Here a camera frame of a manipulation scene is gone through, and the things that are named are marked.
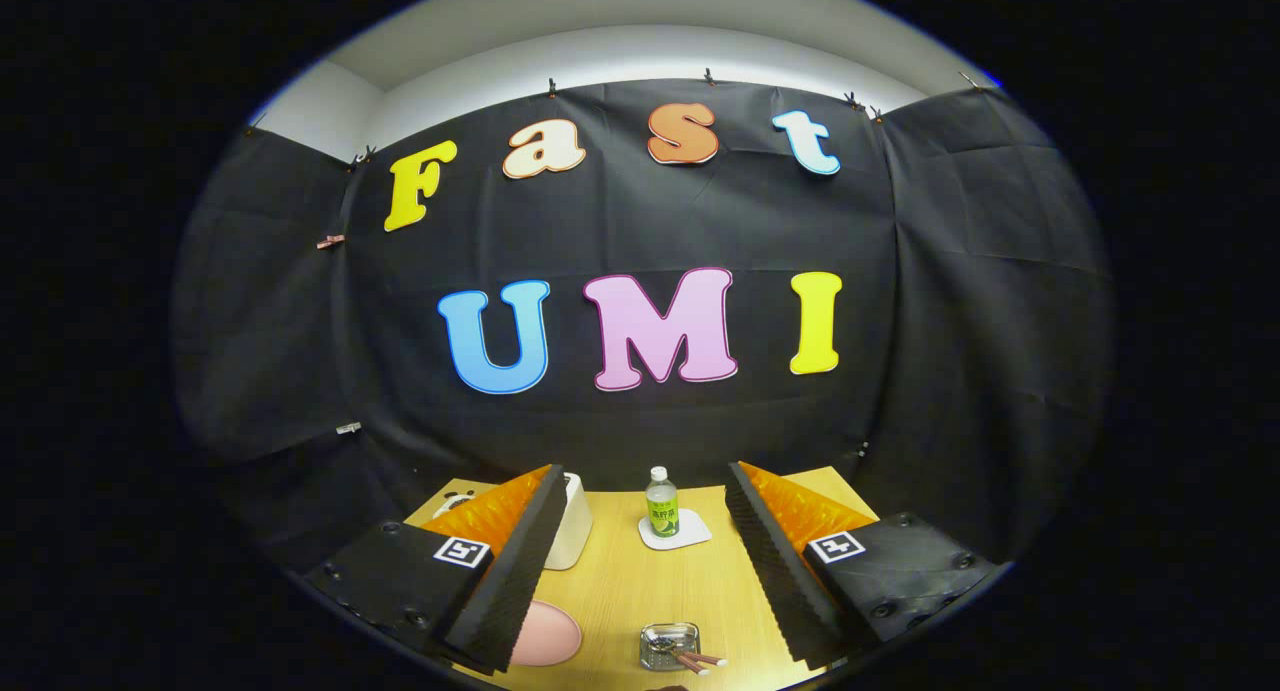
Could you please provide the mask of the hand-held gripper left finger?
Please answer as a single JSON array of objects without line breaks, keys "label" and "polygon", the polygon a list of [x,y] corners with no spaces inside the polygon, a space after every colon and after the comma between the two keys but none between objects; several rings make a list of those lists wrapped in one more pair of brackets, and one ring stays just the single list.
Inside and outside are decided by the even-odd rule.
[{"label": "hand-held gripper left finger", "polygon": [[305,581],[413,653],[504,672],[566,504],[562,466],[543,466],[428,523],[374,523]]}]

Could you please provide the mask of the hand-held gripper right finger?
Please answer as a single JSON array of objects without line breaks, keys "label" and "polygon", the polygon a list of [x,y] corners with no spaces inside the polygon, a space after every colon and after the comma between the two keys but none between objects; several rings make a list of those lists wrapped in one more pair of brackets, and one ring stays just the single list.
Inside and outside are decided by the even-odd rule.
[{"label": "hand-held gripper right finger", "polygon": [[1002,572],[920,514],[874,521],[746,462],[730,465],[724,504],[788,653],[812,669],[914,635]]}]

